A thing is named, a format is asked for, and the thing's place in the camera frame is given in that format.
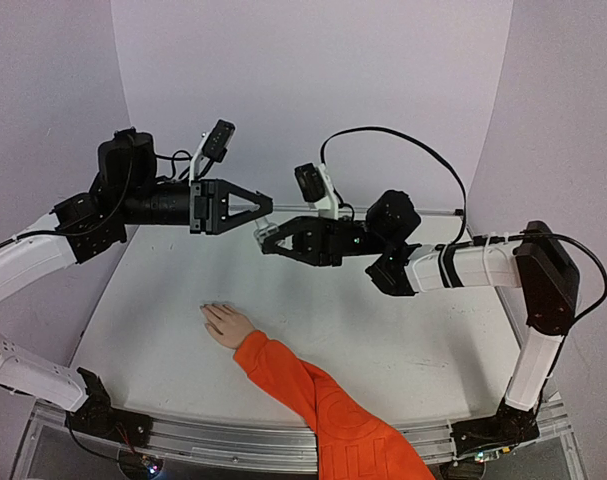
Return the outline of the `clear nail polish bottle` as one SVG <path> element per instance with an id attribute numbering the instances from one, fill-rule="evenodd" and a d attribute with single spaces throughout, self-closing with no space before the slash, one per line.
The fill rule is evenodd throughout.
<path id="1" fill-rule="evenodd" d="M 279 230 L 279 226 L 272 222 L 267 216 L 255 220 L 254 239 L 259 247 L 262 247 L 265 240 Z"/>

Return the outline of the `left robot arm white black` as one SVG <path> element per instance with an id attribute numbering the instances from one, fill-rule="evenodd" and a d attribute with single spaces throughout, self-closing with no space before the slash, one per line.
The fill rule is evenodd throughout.
<path id="1" fill-rule="evenodd" d="M 179 180 L 158 175 L 151 134 L 135 128 L 116 132 L 98 148 L 99 171 L 89 191 L 60 202 L 0 243 L 0 303 L 126 242 L 129 226 L 186 226 L 192 234 L 222 235 L 270 214 L 270 197 L 206 176 L 224 159 L 234 132 L 233 124 L 218 121 L 190 157 L 187 178 Z M 0 386 L 77 413 L 96 436 L 117 429 L 117 413 L 97 375 L 49 362 L 1 333 Z"/>

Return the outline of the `orange sleeve forearm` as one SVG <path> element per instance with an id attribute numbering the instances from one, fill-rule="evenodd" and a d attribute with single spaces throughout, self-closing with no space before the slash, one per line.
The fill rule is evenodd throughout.
<path id="1" fill-rule="evenodd" d="M 431 479 L 395 428 L 369 413 L 325 371 L 263 332 L 234 354 L 248 379 L 303 418 L 317 438 L 321 479 Z"/>

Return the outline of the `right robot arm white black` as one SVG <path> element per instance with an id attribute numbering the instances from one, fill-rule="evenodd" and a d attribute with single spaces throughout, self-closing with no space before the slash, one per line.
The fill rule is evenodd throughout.
<path id="1" fill-rule="evenodd" d="M 521 289 L 527 335 L 503 402 L 513 410 L 532 410 L 577 321 L 580 274 L 562 239 L 544 222 L 532 221 L 515 235 L 408 243 L 420 224 L 409 196 L 388 190 L 361 220 L 320 212 L 280 225 L 263 222 L 254 236 L 263 253 L 314 267 L 338 267 L 346 257 L 373 255 L 365 272 L 381 293 L 393 297 L 472 287 Z"/>

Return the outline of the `mannequin hand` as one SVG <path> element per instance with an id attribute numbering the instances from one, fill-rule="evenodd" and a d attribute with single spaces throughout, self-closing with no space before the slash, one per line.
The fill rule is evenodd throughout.
<path id="1" fill-rule="evenodd" d="M 205 327 L 220 345 L 237 350 L 255 331 L 254 325 L 241 312 L 227 304 L 205 304 L 200 307 Z"/>

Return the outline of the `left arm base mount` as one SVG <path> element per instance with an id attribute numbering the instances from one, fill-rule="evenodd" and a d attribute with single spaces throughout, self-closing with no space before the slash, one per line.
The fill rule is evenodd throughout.
<path id="1" fill-rule="evenodd" d="M 65 425 L 74 433 L 122 442 L 133 448 L 147 447 L 152 418 L 149 415 L 116 408 L 99 376 L 82 367 L 77 368 L 87 395 L 81 406 L 66 414 Z"/>

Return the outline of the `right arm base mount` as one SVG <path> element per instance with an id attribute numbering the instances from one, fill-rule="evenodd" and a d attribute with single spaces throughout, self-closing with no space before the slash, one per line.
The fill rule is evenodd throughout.
<path id="1" fill-rule="evenodd" d="M 463 460 L 477 454 L 512 448 L 539 437 L 538 406 L 520 410 L 502 399 L 491 416 L 457 421 L 450 434 L 455 458 Z"/>

